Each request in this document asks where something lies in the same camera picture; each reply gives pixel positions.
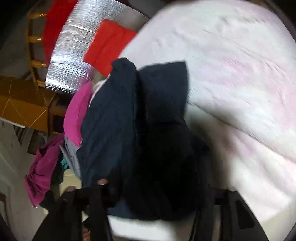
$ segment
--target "white wall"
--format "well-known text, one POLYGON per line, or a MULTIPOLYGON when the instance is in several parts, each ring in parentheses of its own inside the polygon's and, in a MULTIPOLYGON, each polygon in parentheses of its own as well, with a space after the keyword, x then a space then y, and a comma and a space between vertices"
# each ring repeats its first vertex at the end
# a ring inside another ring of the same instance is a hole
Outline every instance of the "white wall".
POLYGON ((0 121, 0 179, 8 188, 8 218, 18 241, 31 241, 45 217, 41 208, 32 207, 24 186, 33 160, 20 146, 13 125, 0 121))

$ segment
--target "teal cloth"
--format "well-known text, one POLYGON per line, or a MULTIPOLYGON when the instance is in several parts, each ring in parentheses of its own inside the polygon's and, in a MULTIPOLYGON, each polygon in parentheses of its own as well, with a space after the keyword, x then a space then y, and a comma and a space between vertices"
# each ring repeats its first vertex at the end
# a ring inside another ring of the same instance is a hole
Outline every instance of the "teal cloth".
POLYGON ((63 157, 63 159, 61 160, 61 165, 64 170, 70 169, 65 157, 63 157))

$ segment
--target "black clothing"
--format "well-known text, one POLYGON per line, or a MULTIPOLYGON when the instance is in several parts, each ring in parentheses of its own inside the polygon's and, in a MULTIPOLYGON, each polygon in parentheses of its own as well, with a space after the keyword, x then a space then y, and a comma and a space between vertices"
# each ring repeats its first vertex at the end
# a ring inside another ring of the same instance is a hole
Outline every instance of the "black clothing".
POLYGON ((92 100, 81 127, 77 157, 82 187, 120 168, 123 191, 109 214, 181 219, 196 209, 197 162, 208 153, 183 119, 186 65, 158 64, 137 71, 125 58, 112 65, 111 76, 92 100))

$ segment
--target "white mattress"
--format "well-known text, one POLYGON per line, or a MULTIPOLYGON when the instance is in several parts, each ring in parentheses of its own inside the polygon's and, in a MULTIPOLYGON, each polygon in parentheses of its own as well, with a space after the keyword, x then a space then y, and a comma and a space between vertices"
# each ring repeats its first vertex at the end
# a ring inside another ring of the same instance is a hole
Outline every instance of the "white mattress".
MULTIPOLYGON (((174 3, 120 56, 138 69, 186 61, 186 121, 213 150, 217 185, 238 190, 269 239, 282 241, 296 222, 296 43, 277 16, 246 1, 174 3)), ((184 237, 174 223, 111 225, 119 236, 159 241, 188 240, 191 230, 190 220, 184 237)))

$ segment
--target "red towel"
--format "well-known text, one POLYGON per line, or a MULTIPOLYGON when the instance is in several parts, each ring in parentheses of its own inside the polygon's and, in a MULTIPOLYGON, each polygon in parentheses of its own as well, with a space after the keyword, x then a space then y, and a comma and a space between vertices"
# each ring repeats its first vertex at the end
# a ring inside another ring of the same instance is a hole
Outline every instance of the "red towel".
POLYGON ((83 61, 107 77, 112 70, 111 63, 118 58, 121 51, 136 34, 117 23, 104 19, 98 27, 83 61))
POLYGON ((43 36, 43 48, 45 53, 45 63, 49 65, 54 45, 59 37, 65 22, 78 0, 55 0, 47 13, 47 20, 43 36))

